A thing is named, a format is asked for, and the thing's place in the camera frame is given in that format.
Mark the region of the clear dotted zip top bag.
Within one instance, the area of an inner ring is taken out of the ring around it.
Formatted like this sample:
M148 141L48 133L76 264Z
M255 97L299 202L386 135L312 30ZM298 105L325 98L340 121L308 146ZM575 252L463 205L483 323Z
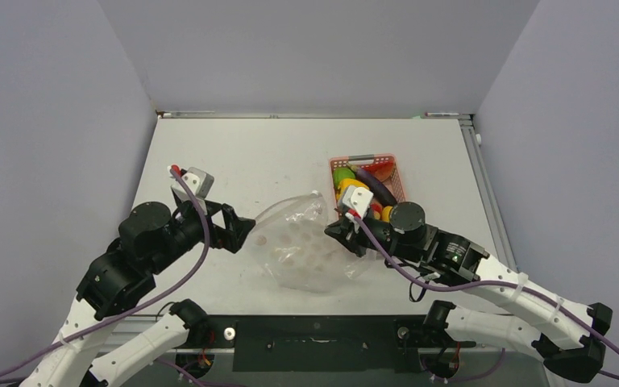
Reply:
M374 251L356 256L324 233L330 210L319 192L283 199L255 217L243 251L280 286L329 293L367 272Z

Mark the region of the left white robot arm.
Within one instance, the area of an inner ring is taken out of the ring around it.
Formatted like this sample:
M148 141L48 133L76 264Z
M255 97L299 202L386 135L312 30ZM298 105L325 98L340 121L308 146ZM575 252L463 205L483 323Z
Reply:
M119 386L166 351L201 345L211 329L207 313L185 299L152 327L112 352L103 344L119 323L155 287L154 276L199 243L236 253L255 226L227 204L206 202L221 212L224 227L201 220L189 201L171 211L160 202L135 207L118 227L118 238L92 261L77 287L69 315L59 331L60 344L43 356L22 386Z

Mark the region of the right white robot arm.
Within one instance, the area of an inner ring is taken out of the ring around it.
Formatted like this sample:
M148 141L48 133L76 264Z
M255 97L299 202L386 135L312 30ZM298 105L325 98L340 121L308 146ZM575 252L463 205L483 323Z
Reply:
M602 373L608 347L604 339L613 318L608 306L573 302L544 289L477 243L428 224L425 211L414 202L401 202L379 219L354 205L341 212L324 232L349 252L379 252L423 289L468 293L506 312L486 314L435 302L423 323L430 343L443 345L450 339L512 348L577 383Z

